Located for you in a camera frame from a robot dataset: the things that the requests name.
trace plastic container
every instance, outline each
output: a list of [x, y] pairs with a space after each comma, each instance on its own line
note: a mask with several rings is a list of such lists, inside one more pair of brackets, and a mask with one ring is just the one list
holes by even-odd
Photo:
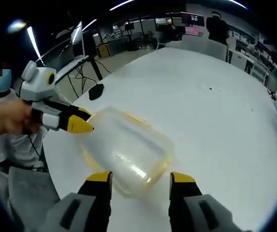
[[146, 192], [172, 162], [173, 143], [129, 113], [107, 107], [88, 122], [95, 129], [78, 135], [86, 161], [94, 172], [112, 171], [125, 197]]

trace floor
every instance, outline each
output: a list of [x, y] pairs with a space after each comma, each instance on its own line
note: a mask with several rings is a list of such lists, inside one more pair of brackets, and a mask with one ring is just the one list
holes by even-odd
[[[138, 51], [125, 51], [120, 54], [117, 54], [113, 57], [108, 58], [96, 58], [99, 62], [101, 62], [108, 71], [111, 73], [118, 70], [122, 66], [134, 61], [135, 59], [146, 55], [153, 50], [150, 49], [140, 49]], [[110, 73], [107, 72], [104, 67], [97, 63], [99, 70], [103, 76], [103, 78], [107, 77]], [[96, 76], [95, 71], [93, 70], [90, 62], [86, 62], [83, 66], [83, 73], [85, 76], [96, 80], [98, 82], [98, 78]], [[70, 73], [70, 79], [73, 84], [73, 87], [75, 88], [75, 91], [77, 92], [78, 96], [82, 95], [82, 81], [80, 79], [75, 79], [77, 71], [74, 70]], [[95, 83], [93, 81], [87, 80], [83, 89], [83, 93], [88, 91]], [[64, 77], [60, 82], [58, 82], [56, 86], [56, 91], [58, 94], [63, 98], [63, 100], [66, 100], [68, 102], [74, 102], [77, 99], [77, 96], [75, 92], [73, 91], [73, 88], [69, 82], [69, 79], [67, 77]]]

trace white lab coat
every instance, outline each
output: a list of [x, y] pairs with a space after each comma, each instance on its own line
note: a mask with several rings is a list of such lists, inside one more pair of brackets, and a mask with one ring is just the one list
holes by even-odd
[[[4, 98], [0, 98], [0, 102], [15, 99], [18, 99], [18, 97], [15, 91], [11, 89], [11, 93]], [[42, 151], [42, 140], [46, 133], [47, 129], [41, 127], [38, 133], [30, 135], [39, 155]], [[43, 167], [43, 162], [40, 161], [27, 135], [9, 133], [0, 135], [0, 162], [5, 159], [26, 167]]]

